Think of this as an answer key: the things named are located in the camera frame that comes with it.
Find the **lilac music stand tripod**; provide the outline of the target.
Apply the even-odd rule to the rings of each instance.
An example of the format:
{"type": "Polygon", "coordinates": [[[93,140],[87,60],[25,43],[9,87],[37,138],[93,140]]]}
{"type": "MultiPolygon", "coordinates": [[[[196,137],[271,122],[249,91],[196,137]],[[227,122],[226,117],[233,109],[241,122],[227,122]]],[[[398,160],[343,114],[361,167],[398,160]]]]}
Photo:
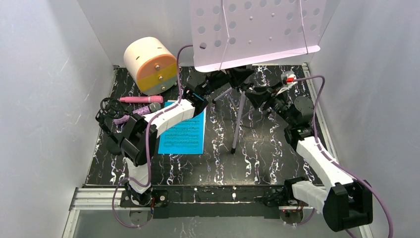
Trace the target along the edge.
{"type": "MultiPolygon", "coordinates": [[[[192,0],[195,69],[210,73],[318,52],[325,5],[323,0],[192,0]]],[[[269,87],[282,85],[280,79],[269,87]]],[[[255,88],[246,80],[237,89],[246,96],[255,88]]]]}

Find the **blue sheet music page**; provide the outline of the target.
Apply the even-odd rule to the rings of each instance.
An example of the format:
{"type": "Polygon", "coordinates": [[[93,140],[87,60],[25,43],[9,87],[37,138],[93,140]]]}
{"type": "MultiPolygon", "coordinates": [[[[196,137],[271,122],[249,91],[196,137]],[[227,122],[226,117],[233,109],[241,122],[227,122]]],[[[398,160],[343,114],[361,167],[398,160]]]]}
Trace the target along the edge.
{"type": "Polygon", "coordinates": [[[205,113],[194,115],[195,108],[181,100],[174,109],[166,112],[175,102],[165,102],[163,114],[154,120],[159,135],[159,154],[202,154],[204,151],[205,113]]]}

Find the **pink microphone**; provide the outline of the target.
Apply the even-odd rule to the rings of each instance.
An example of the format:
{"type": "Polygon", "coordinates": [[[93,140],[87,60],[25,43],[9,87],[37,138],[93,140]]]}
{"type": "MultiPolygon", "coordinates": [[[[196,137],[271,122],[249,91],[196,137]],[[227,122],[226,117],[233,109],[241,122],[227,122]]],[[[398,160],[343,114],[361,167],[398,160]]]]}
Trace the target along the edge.
{"type": "Polygon", "coordinates": [[[154,96],[127,96],[119,98],[120,102],[123,103],[163,103],[163,97],[159,95],[154,96]]]}

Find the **silver mesh studio microphone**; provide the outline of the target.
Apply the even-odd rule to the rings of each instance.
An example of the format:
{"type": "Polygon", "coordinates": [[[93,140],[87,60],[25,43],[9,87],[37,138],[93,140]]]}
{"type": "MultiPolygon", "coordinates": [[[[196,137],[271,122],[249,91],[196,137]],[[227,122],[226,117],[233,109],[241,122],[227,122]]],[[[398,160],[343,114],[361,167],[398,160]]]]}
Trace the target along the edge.
{"type": "MultiPolygon", "coordinates": [[[[155,103],[149,104],[148,106],[144,106],[144,107],[141,107],[139,109],[133,110],[132,114],[138,114],[140,116],[143,116],[143,115],[147,115],[147,114],[157,112],[160,109],[161,109],[161,104],[155,102],[155,103]]],[[[129,115],[124,115],[123,117],[121,117],[119,119],[114,119],[113,123],[115,125],[120,125],[120,124],[128,122],[129,118],[130,118],[129,115]]]]}

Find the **black tripod microphone stand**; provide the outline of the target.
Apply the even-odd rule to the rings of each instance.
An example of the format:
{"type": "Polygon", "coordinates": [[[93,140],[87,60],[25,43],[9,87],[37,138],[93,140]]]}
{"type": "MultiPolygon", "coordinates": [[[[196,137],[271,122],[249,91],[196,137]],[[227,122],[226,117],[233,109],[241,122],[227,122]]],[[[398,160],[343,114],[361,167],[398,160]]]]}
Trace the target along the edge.
{"type": "Polygon", "coordinates": [[[118,139],[115,137],[114,133],[107,126],[105,120],[109,119],[120,119],[124,116],[129,115],[129,112],[123,107],[122,103],[115,98],[106,97],[100,102],[100,109],[95,116],[96,121],[99,124],[99,127],[102,131],[115,143],[118,142],[118,139]]]}

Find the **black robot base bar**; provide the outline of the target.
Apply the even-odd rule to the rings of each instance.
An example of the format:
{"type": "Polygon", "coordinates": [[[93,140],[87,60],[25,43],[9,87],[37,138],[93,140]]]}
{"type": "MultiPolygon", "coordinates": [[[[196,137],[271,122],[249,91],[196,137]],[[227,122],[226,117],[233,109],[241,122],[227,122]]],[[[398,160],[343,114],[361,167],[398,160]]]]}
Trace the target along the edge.
{"type": "Polygon", "coordinates": [[[137,196],[126,189],[121,208],[152,209],[156,219],[175,217],[263,217],[298,223],[302,206],[287,201],[281,185],[156,185],[137,196]]]}

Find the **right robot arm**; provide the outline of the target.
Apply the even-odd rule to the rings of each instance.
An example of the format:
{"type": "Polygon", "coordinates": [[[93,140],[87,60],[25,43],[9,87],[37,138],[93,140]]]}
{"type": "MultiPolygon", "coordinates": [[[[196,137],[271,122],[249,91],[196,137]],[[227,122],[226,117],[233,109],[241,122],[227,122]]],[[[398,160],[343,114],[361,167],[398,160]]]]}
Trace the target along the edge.
{"type": "Polygon", "coordinates": [[[288,179],[284,183],[284,200],[296,200],[320,212],[334,232],[368,225],[373,221],[372,192],[366,181],[357,181],[328,159],[312,125],[314,105],[310,98],[299,96],[293,102],[287,92],[273,87],[248,89],[246,97],[254,108],[271,109],[288,126],[286,141],[303,157],[324,185],[321,189],[303,177],[288,179]]]}

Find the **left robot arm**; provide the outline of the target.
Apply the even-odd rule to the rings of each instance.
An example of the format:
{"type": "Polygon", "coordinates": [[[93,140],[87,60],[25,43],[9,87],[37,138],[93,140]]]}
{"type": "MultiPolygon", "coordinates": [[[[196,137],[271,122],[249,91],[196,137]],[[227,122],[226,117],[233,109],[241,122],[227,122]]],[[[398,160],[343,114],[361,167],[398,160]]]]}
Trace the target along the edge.
{"type": "Polygon", "coordinates": [[[231,88],[242,86],[253,73],[251,66],[210,73],[192,72],[177,102],[148,115],[130,116],[117,143],[129,170],[124,187],[130,199],[141,205],[147,205],[152,199],[151,157],[160,135],[199,115],[209,103],[206,97],[217,89],[226,84],[231,88]]]}

